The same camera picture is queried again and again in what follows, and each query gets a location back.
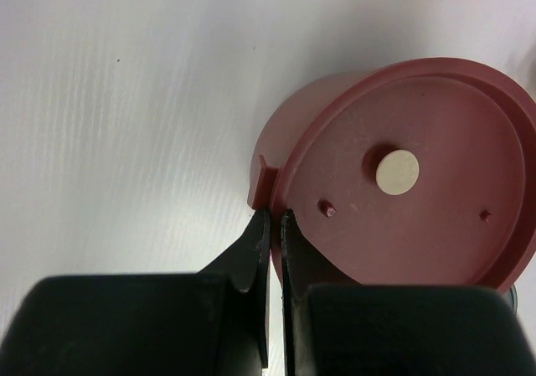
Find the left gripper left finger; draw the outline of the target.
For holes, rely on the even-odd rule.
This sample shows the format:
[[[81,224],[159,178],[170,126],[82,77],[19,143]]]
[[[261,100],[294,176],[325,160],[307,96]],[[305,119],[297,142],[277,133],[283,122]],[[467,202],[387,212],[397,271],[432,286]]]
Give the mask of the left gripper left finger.
[[[259,375],[268,365],[271,217],[196,273],[54,276],[25,296],[4,375]]]

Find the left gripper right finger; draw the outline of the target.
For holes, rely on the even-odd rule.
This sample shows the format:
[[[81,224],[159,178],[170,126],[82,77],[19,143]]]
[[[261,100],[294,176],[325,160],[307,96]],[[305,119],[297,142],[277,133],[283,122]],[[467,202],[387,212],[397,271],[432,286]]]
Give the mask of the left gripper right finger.
[[[281,220],[289,375],[520,375],[523,330],[479,286],[365,286]]]

